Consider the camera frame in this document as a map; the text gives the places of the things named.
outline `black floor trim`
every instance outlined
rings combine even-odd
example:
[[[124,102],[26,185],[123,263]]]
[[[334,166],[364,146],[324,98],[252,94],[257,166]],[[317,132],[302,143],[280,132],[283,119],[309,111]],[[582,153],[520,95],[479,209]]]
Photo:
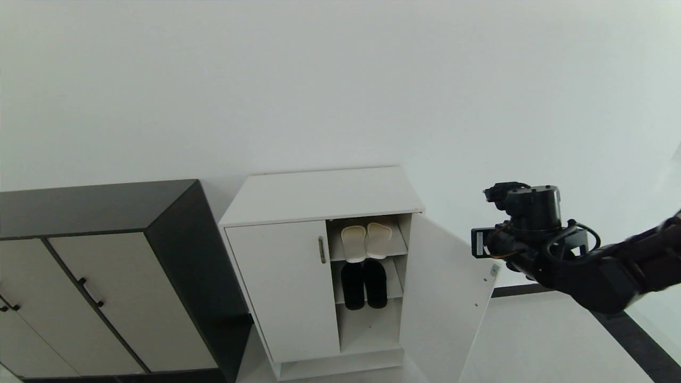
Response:
[[[495,288],[492,292],[492,298],[501,298],[502,296],[516,296],[525,294],[536,294],[538,292],[548,292],[553,289],[545,288],[539,284],[506,286],[502,288]]]
[[[492,298],[553,291],[538,284],[495,288]],[[681,366],[633,319],[622,312],[604,315],[591,312],[610,335],[655,383],[681,383]]]

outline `open cabinet door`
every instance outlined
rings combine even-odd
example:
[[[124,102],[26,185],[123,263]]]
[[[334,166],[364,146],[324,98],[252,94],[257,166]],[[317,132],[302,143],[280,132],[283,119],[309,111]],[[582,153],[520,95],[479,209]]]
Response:
[[[422,214],[411,220],[400,344],[430,383],[458,382],[498,266]]]

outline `white slipper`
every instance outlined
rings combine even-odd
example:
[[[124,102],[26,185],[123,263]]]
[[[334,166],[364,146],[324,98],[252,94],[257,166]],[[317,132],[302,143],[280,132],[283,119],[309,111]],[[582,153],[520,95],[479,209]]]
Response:
[[[359,263],[366,259],[365,236],[366,229],[363,226],[348,226],[340,232],[345,260],[348,263]]]
[[[371,222],[367,228],[369,237],[366,242],[366,256],[377,260],[385,259],[392,229],[376,222]]]

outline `black and white cabinet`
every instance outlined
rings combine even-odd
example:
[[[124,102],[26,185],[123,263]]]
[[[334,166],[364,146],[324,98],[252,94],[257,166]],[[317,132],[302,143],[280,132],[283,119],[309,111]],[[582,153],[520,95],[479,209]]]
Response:
[[[220,221],[275,376],[293,380],[395,367],[457,382],[498,266],[422,214],[399,167],[251,176]],[[387,305],[350,310],[343,228],[392,229],[381,260]]]
[[[24,380],[233,382],[251,327],[197,180],[1,193],[0,297]]]

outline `white shoe cabinet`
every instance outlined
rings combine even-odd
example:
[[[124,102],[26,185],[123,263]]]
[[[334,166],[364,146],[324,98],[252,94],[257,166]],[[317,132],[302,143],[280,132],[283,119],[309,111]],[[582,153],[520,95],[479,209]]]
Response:
[[[402,364],[456,382],[498,267],[430,221],[399,167],[251,176],[220,221],[279,380]],[[341,230],[388,216],[388,304],[343,304]]]

